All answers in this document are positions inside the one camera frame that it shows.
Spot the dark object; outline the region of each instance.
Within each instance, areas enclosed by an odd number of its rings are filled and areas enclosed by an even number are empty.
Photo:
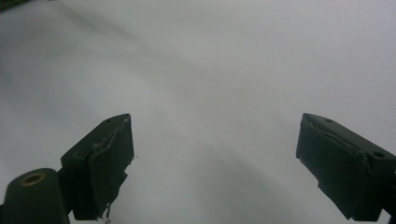
[[[131,116],[107,119],[61,158],[63,168],[39,169],[14,179],[0,206],[0,223],[96,220],[119,195],[134,158]]]
[[[337,122],[303,114],[297,158],[348,219],[396,215],[396,157]]]
[[[0,12],[29,1],[30,0],[0,0]]]

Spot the bolt hole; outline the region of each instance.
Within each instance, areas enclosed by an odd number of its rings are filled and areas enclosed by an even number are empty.
[[[384,158],[385,157],[385,155],[384,154],[382,154],[382,153],[380,153],[380,152],[375,152],[375,153],[373,153],[376,157],[378,157],[378,158]]]
[[[41,182],[45,177],[46,175],[42,173],[28,175],[22,180],[21,185],[29,187]]]

